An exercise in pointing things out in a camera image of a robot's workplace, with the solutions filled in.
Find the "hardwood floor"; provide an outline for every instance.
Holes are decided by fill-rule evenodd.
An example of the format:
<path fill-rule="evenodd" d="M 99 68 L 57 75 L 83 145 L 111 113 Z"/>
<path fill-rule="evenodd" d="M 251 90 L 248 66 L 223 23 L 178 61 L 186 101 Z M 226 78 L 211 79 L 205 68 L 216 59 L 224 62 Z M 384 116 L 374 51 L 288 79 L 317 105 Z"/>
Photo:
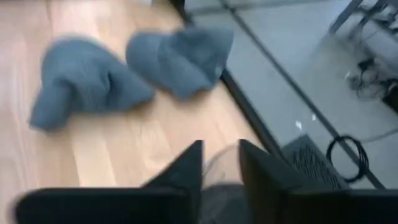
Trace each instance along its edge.
<path fill-rule="evenodd" d="M 139 186 L 196 139 L 205 140 L 206 159 L 239 138 L 259 144 L 221 83 L 185 103 L 158 91 L 153 102 L 124 113 L 77 114 L 57 133 L 28 126 L 40 60 L 54 38 L 88 35 L 124 59 L 134 32 L 181 26 L 166 2 L 0 1 L 0 223 L 29 189 Z"/>

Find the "wire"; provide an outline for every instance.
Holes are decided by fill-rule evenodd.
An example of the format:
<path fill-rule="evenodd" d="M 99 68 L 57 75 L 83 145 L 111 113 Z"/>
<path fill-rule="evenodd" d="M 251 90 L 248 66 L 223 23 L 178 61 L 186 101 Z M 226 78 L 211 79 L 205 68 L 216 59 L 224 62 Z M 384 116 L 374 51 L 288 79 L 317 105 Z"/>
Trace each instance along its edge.
<path fill-rule="evenodd" d="M 359 140 L 357 140 L 351 136 L 347 136 L 347 135 L 335 137 L 332 140 L 332 142 L 329 143 L 328 149 L 326 151 L 326 158 L 333 165 L 333 162 L 331 161 L 331 152 L 332 152 L 336 142 L 346 141 L 346 140 L 350 140 L 355 144 L 355 146 L 358 150 L 358 155 L 359 155 L 358 173 L 352 178 L 344 178 L 345 182 L 353 183 L 353 182 L 356 182 L 357 180 L 362 179 L 369 172 L 368 155 L 366 154 L 366 151 L 364 150 L 364 148 Z"/>
<path fill-rule="evenodd" d="M 368 68 L 365 68 L 365 70 L 363 70 L 361 72 L 361 75 L 359 76 L 359 83 L 354 86 L 354 88 L 356 90 L 356 96 L 362 100 L 373 100 L 375 98 L 384 97 L 387 93 L 387 88 L 386 88 L 386 86 L 382 85 L 382 83 L 379 81 L 379 73 L 378 72 L 376 72 L 374 74 L 374 78 L 371 81 L 364 80 L 364 78 L 363 78 L 364 73 L 368 70 L 369 70 Z M 375 90 L 373 93 L 368 93 L 365 95 L 363 94 L 364 90 L 369 89 L 373 86 L 378 86 L 378 89 Z"/>
<path fill-rule="evenodd" d="M 377 136 L 373 136 L 373 137 L 362 139 L 362 140 L 355 139 L 354 137 L 351 137 L 348 135 L 337 136 L 331 141 L 331 143 L 329 143 L 328 149 L 326 151 L 326 158 L 333 165 L 333 162 L 331 161 L 331 152 L 332 152 L 336 142 L 346 141 L 346 140 L 352 141 L 358 150 L 358 155 L 359 155 L 358 168 L 359 169 L 358 169 L 358 173 L 354 177 L 344 178 L 344 180 L 347 183 L 356 182 L 357 180 L 362 179 L 369 172 L 369 158 L 368 158 L 368 154 L 366 153 L 366 151 L 363 147 L 363 144 L 380 141 L 382 139 L 388 138 L 389 136 L 392 136 L 393 134 L 397 134 L 397 133 L 398 133 L 398 128 L 395 128 L 386 133 L 382 133 Z"/>

